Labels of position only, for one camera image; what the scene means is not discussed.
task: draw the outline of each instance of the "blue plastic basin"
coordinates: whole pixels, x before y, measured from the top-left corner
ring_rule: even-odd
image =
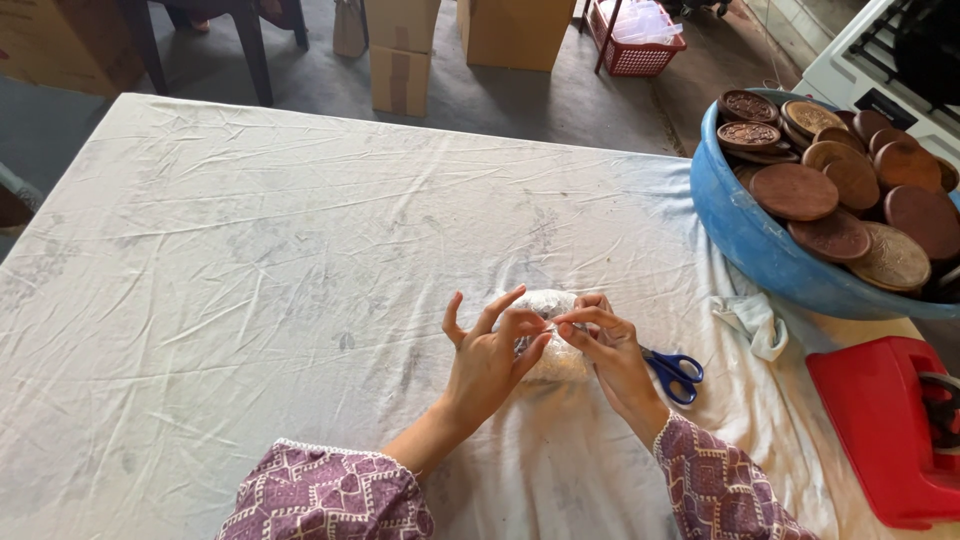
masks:
[[[778,106],[791,99],[811,101],[779,90],[753,91]],[[741,272],[794,304],[841,319],[960,317],[960,305],[920,302],[884,292],[801,249],[737,181],[720,152],[716,129],[714,103],[700,126],[701,142],[690,168],[690,191],[710,239]],[[956,202],[956,192],[951,196]]]

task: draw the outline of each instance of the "woman's right hand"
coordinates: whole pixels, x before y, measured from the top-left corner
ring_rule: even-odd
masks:
[[[587,294],[574,302],[574,309],[553,318],[567,343],[593,360],[593,369],[607,401],[648,449],[670,418],[654,388],[647,362],[636,342],[636,327],[613,314],[603,294]],[[573,323],[592,323],[593,332],[580,331]]]

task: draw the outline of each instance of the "red plastic basket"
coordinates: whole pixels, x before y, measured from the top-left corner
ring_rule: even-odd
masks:
[[[666,13],[663,6],[660,6],[660,11]],[[597,2],[594,2],[590,8],[589,26],[593,42],[596,43],[599,51],[607,36],[607,21],[600,16]],[[673,43],[669,45],[621,43],[616,40],[616,37],[611,36],[603,64],[611,77],[656,77],[673,60],[673,55],[677,54],[677,51],[684,50],[686,50],[686,41],[680,34],[673,36]]]

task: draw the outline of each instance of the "hand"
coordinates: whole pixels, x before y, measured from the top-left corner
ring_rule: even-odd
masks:
[[[457,326],[457,308],[464,295],[459,291],[453,295],[443,326],[456,347],[446,390],[423,416],[383,448],[383,454],[423,480],[503,405],[550,340],[550,334],[544,333],[546,321],[533,310],[507,309],[526,290],[521,285],[493,301],[469,332]],[[500,329],[493,331],[500,313]],[[525,335],[538,337],[514,359],[514,342]]]
[[[455,422],[470,433],[503,405],[520,379],[540,360],[550,340],[550,334],[544,333],[546,321],[532,309],[508,309],[526,290],[521,285],[494,300],[484,308],[469,332],[457,326],[457,308],[464,295],[458,291],[446,307],[444,333],[457,352],[450,380],[438,405],[448,410]],[[500,313],[503,313],[500,328],[493,331],[493,323]],[[538,337],[514,359],[515,341],[527,335]]]
[[[653,448],[654,439],[670,417],[670,410],[654,388],[646,360],[636,342],[636,327],[613,314],[603,294],[578,297],[574,309],[553,318],[557,332],[567,343],[593,360],[593,369],[613,410],[627,421],[636,435]],[[579,331],[572,323],[592,323],[595,334]]]

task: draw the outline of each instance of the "person's foot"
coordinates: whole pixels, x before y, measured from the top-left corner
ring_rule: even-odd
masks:
[[[210,31],[210,21],[208,20],[193,20],[190,19],[190,26],[198,32],[209,32]]]

